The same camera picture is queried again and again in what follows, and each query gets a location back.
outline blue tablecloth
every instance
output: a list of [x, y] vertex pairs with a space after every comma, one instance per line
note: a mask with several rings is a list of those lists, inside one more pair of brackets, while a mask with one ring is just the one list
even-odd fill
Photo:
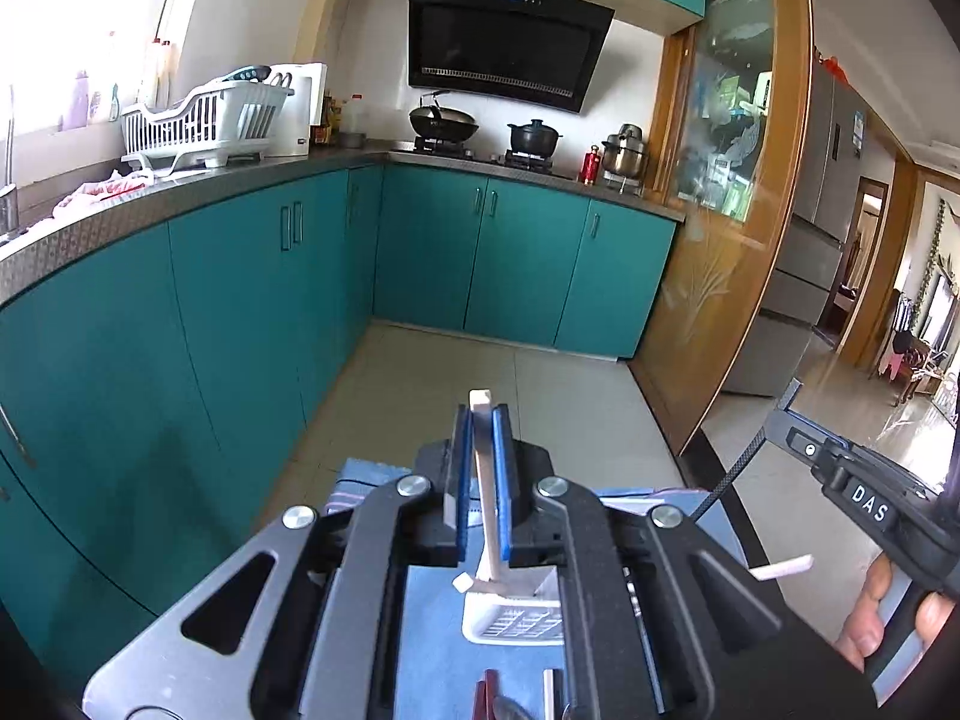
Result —
[[[349, 460], [326, 503], [325, 514], [359, 504], [374, 487], [409, 473], [409, 469]], [[598, 490], [602, 497], [649, 497], [670, 503], [688, 514], [707, 493], [702, 490]], [[723, 507], [713, 506], [700, 519], [701, 527], [728, 552], [747, 565], [746, 557]], [[483, 549], [479, 527], [469, 529], [468, 570], [475, 570]], [[544, 716], [544, 669], [563, 668], [563, 647], [504, 647], [472, 644], [461, 632], [464, 597], [451, 584], [460, 568], [410, 569], [400, 666], [397, 669], [397, 720], [443, 717], [469, 720], [473, 690], [484, 669], [500, 673], [500, 692], [519, 702], [531, 717]]]

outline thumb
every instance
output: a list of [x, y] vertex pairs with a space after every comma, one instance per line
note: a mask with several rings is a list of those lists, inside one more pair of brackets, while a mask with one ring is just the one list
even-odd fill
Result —
[[930, 593], [917, 610], [917, 632], [923, 640], [923, 649], [928, 649], [933, 640], [947, 624], [953, 611], [953, 602], [939, 593]]

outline black range hood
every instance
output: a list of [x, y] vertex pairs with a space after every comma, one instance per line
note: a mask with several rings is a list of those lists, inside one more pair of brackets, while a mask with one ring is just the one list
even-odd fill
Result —
[[409, 83], [579, 113], [612, 20], [580, 0], [410, 0]]

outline black pot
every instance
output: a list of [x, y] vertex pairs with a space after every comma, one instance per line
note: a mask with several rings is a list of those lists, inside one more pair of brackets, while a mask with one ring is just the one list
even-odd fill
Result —
[[542, 119], [533, 119], [530, 124], [510, 124], [510, 149], [535, 157], [553, 156], [560, 140], [560, 133], [548, 127]]
[[448, 143], [462, 143], [479, 128], [470, 114], [438, 105], [421, 105], [412, 110], [410, 124], [421, 138]]

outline gray refrigerator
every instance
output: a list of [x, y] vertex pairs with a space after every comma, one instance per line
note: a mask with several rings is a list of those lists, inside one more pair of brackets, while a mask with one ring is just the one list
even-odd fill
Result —
[[778, 396], [800, 365], [853, 223], [866, 113], [856, 91], [814, 62], [793, 215], [760, 312], [723, 391]]

